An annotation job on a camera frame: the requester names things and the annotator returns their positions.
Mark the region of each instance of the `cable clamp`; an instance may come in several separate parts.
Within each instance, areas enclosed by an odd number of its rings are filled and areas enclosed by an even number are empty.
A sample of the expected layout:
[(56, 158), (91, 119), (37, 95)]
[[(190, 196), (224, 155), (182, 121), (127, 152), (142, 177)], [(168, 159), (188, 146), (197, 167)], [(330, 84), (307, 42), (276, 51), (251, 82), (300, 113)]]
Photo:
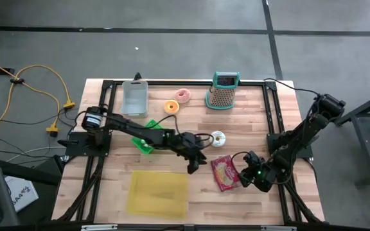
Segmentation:
[(22, 84), (22, 83), (25, 82), (25, 80), (21, 79), (21, 78), (19, 78), (19, 79), (10, 79), (10, 82), (13, 83), (13, 84), (18, 84), (18, 83)]

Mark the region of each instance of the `orange toy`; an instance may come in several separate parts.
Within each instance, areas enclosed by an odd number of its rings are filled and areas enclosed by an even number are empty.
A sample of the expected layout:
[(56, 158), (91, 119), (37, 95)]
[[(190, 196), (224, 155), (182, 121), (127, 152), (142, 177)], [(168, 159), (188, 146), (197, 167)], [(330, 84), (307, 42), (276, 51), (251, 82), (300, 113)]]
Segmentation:
[(176, 114), (179, 111), (179, 104), (175, 100), (168, 100), (164, 104), (164, 110), (170, 115)]

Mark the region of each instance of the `pink donut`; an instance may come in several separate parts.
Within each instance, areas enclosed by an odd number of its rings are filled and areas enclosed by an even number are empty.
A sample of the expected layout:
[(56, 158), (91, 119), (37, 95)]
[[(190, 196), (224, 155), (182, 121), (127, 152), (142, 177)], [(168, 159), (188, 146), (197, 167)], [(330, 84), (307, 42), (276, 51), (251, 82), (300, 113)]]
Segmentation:
[(178, 103), (186, 103), (191, 99), (191, 92), (188, 89), (179, 89), (175, 93), (175, 101)]

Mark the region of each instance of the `gray floor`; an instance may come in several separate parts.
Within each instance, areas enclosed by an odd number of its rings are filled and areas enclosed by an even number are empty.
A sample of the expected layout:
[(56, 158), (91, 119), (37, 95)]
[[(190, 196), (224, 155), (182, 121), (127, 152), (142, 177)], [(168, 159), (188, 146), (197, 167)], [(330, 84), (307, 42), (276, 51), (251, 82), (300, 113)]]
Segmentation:
[[(269, 0), (269, 6), (275, 30), (370, 31), (370, 0)], [(0, 0), (0, 24), (16, 26), (264, 30), (264, 18), (260, 0)], [(276, 36), (276, 44), (283, 77), (295, 86), (343, 99), (346, 111), (370, 99), (370, 37)], [(132, 78), (136, 72), (145, 78), (211, 78), (214, 71), (240, 71), (243, 79), (255, 80), (275, 75), (267, 35), (0, 32), (0, 65), (18, 70), (31, 64), (57, 70), (78, 103), (86, 78)], [(34, 69), (23, 78), (65, 101), (51, 73)], [(9, 85), (0, 76), (0, 115)], [(297, 97), (304, 115), (313, 96)], [(18, 86), (6, 119), (32, 122), (53, 115), (52, 100)], [(47, 126), (2, 123), (0, 138), (23, 150), (45, 147)], [(61, 124), (60, 137), (66, 130)], [(353, 185), (370, 174), (353, 127), (329, 125), (312, 147), (326, 220), (370, 227), (370, 188)], [(1, 142), (0, 150), (15, 151)]]

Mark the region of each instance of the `yellow mat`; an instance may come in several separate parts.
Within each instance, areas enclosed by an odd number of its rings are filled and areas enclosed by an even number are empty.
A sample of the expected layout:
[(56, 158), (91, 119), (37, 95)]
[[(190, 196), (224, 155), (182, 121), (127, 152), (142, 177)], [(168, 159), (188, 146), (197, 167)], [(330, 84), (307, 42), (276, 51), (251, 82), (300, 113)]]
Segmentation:
[(127, 212), (182, 219), (188, 209), (188, 176), (178, 173), (134, 171)]

